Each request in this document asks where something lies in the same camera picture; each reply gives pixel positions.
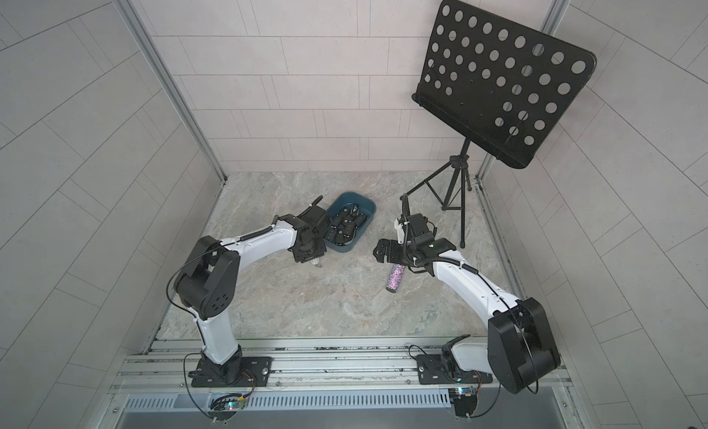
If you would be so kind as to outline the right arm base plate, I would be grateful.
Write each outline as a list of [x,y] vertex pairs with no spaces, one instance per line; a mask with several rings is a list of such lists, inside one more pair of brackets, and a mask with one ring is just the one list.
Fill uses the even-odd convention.
[[440,355],[419,353],[413,359],[417,364],[419,383],[430,385],[487,385],[492,384],[493,376],[479,371],[454,372],[444,364]]

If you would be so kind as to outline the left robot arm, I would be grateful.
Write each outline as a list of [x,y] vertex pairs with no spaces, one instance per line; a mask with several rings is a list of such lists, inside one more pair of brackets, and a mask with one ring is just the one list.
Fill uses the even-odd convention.
[[181,309],[195,320],[203,342],[204,379],[227,385],[244,376],[243,351],[234,337],[228,307],[235,298],[241,269],[274,253],[287,250],[296,263],[326,254],[326,210],[317,197],[300,214],[276,216],[261,230],[233,239],[204,236],[197,241],[184,266],[173,277]]

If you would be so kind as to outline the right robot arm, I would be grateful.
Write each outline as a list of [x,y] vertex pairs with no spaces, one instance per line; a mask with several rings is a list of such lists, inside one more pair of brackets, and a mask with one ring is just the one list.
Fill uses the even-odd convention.
[[507,391],[518,393],[558,368],[561,355],[540,302],[520,299],[472,267],[457,247],[438,238],[429,220],[413,214],[409,197],[401,197],[396,239],[381,239],[372,252],[379,263],[427,273],[452,288],[486,322],[483,350],[466,349],[466,335],[442,346],[439,379],[467,383],[472,374],[490,374]]

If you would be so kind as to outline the black silver-edged key fob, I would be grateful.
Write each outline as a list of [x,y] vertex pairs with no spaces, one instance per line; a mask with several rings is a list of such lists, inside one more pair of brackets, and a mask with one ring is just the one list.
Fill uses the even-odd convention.
[[337,240],[340,246],[350,244],[350,242],[355,238],[356,235],[356,224],[346,223],[344,226],[339,228],[337,231]]

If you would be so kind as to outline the teal plastic storage box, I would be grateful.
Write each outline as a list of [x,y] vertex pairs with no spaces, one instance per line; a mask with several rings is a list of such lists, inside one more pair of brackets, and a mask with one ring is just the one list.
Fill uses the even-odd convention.
[[[346,244],[344,246],[335,246],[326,240],[326,235],[332,227],[341,228],[346,223],[354,224],[354,221],[347,222],[344,219],[345,215],[342,211],[345,206],[348,206],[350,204],[356,204],[357,206],[359,206],[359,213],[367,214],[367,222],[362,227],[356,229],[355,238],[350,242],[350,244]],[[374,215],[376,213],[376,204],[371,199],[366,198],[357,192],[347,191],[340,194],[335,199],[335,201],[326,209],[326,212],[329,216],[329,228],[324,234],[324,241],[326,241],[326,246],[328,246],[328,248],[331,248],[332,250],[335,250],[336,252],[346,253],[352,250],[352,248],[354,248],[358,240],[363,236],[369,224],[372,222],[372,219],[374,219]]]

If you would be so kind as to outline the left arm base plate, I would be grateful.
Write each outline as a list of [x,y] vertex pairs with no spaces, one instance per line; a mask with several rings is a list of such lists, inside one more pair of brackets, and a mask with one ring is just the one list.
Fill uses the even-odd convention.
[[252,388],[265,387],[274,359],[272,357],[240,357],[216,365],[203,356],[197,368],[188,373],[193,388]]

